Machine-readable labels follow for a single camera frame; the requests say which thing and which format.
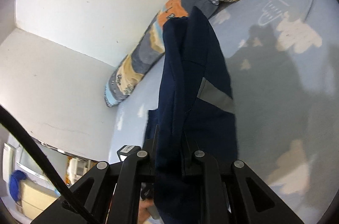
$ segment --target light blue patch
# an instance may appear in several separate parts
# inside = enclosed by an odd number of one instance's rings
[[[105,102],[107,106],[112,107],[114,105],[118,105],[120,102],[118,102],[112,95],[110,86],[108,83],[105,86]]]
[[[155,27],[156,33],[158,34],[158,37],[159,37],[159,39],[162,43],[162,46],[164,47],[164,40],[162,38],[162,29],[160,28],[158,21],[154,22],[154,27]]]

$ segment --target gray reflective strip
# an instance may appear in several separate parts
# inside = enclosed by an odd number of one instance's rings
[[[220,108],[223,111],[234,114],[234,103],[227,94],[216,88],[207,79],[202,78],[197,98]]]

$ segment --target bed sheet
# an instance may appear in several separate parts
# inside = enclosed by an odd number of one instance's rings
[[[231,76],[239,158],[316,223],[339,188],[338,2],[241,0],[210,22]],[[142,145],[162,67],[119,105],[111,162],[122,145]]]

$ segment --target navy blue garment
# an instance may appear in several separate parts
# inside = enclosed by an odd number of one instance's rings
[[[20,181],[27,179],[27,175],[21,170],[16,170],[11,174],[10,179],[10,194],[15,202],[19,201]]]
[[[145,134],[152,138],[159,124],[154,202],[165,224],[197,223],[199,188],[181,179],[182,131],[218,160],[236,160],[233,112],[210,103],[206,95],[199,96],[206,81],[232,103],[230,78],[213,28],[198,8],[193,8],[189,18],[169,19],[163,39],[166,55],[159,104],[156,111],[149,112]]]

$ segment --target hand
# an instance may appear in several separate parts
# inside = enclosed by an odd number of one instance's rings
[[[153,200],[146,199],[139,202],[138,224],[143,224],[149,217],[150,213],[147,208],[154,205]]]

